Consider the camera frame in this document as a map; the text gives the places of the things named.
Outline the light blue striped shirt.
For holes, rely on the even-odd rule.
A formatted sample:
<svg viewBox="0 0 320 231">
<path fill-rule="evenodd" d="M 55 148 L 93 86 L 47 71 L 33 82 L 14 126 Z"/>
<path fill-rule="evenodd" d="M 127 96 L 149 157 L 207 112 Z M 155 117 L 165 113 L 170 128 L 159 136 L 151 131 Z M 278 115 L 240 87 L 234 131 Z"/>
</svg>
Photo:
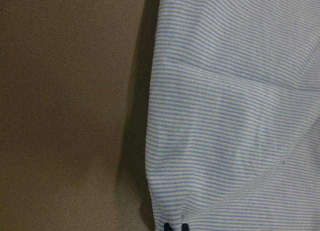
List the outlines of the light blue striped shirt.
<svg viewBox="0 0 320 231">
<path fill-rule="evenodd" d="M 155 229 L 320 228 L 320 0 L 160 0 Z"/>
</svg>

